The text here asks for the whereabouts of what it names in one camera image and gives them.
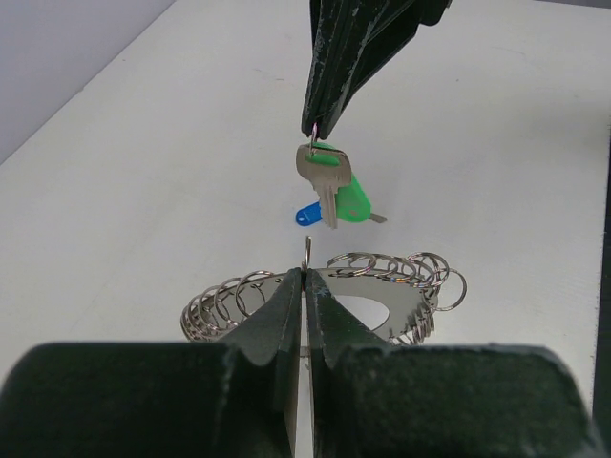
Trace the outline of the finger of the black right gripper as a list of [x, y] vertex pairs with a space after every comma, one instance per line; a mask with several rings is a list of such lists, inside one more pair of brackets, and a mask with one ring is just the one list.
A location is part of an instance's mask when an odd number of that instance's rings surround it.
[[378, 71], [415, 37], [419, 26], [436, 25], [451, 4], [447, 0], [380, 2], [382, 18], [374, 30], [371, 45], [373, 57], [379, 61]]
[[349, 101], [379, 69], [373, 57], [380, 1], [311, 1], [312, 57], [301, 129], [327, 138]]

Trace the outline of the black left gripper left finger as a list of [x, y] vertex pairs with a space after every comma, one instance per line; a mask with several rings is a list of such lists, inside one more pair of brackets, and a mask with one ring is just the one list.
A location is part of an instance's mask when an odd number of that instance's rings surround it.
[[45, 343], [1, 390], [5, 457], [290, 457], [302, 272], [213, 343]]

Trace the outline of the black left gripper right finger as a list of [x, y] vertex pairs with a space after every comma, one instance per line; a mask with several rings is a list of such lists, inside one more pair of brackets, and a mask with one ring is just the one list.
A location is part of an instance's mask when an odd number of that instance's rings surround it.
[[393, 346], [305, 274], [317, 457], [605, 457], [568, 367], [541, 346]]

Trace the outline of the silver key with green tag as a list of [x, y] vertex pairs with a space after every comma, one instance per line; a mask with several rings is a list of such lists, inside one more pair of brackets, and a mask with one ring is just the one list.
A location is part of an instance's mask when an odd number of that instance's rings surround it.
[[317, 124], [308, 143], [297, 149], [296, 169], [318, 195], [322, 220], [328, 227], [336, 229], [340, 219], [352, 223], [369, 219], [372, 206], [352, 172], [348, 154], [321, 142]]

